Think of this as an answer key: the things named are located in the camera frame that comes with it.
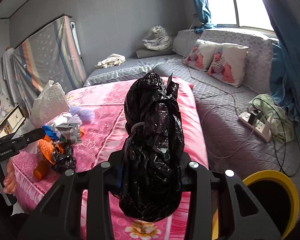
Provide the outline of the person's left hand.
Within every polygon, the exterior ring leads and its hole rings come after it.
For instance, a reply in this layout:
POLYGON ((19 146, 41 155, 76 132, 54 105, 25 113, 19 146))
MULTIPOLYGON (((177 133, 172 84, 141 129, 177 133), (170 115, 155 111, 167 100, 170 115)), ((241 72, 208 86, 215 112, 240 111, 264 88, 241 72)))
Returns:
POLYGON ((17 187, 16 178, 15 178, 15 170, 11 159, 7 162, 7 174, 4 179, 4 188, 3 191, 6 194, 15 194, 15 190, 17 187))

